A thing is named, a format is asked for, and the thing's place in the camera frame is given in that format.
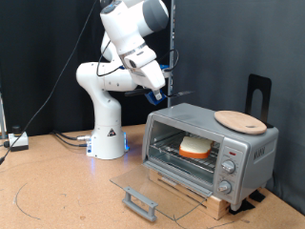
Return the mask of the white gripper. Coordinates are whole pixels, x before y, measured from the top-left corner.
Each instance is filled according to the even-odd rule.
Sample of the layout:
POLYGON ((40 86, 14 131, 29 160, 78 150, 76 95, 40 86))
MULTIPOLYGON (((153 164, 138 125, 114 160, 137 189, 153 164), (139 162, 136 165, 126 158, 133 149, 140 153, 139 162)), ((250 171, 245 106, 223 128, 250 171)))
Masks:
POLYGON ((156 61, 152 61, 141 68, 131 70, 131 76, 137 85, 153 90, 154 97, 157 100, 162 98, 162 93, 159 89, 165 85, 165 78, 156 61))

